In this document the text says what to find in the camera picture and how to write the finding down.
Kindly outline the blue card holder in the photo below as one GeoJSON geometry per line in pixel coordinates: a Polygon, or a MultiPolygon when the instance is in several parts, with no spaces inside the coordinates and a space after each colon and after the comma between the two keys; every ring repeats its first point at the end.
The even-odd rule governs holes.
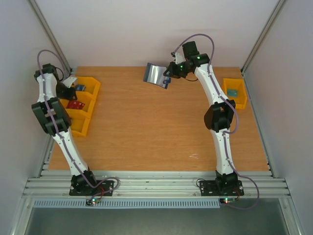
{"type": "Polygon", "coordinates": [[[167,89],[169,84],[162,83],[164,79],[163,73],[165,70],[166,67],[164,66],[147,63],[143,81],[167,89]]]}

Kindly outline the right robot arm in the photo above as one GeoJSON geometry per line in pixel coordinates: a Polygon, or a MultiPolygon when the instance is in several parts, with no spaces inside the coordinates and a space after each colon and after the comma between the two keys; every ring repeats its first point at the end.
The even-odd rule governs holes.
{"type": "Polygon", "coordinates": [[[235,101],[228,99],[222,91],[213,67],[209,64],[208,55],[199,53],[194,41],[184,43],[182,49],[184,58],[174,52],[175,60],[167,67],[164,75],[178,79],[192,72],[200,81],[210,105],[204,115],[204,123],[212,134],[217,157],[216,179],[212,186],[218,195],[229,195],[232,192],[243,195],[242,183],[238,180],[232,161],[229,137],[235,101]]]}

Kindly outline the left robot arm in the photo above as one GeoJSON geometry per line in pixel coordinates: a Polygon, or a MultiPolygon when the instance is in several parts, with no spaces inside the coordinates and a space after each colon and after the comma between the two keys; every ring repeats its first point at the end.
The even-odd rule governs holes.
{"type": "Polygon", "coordinates": [[[71,118],[60,101],[76,101],[76,90],[60,81],[57,68],[52,64],[35,71],[34,78],[39,84],[39,98],[31,108],[43,131],[52,136],[68,163],[70,195],[95,194],[99,183],[76,147],[70,129],[71,118]]]}

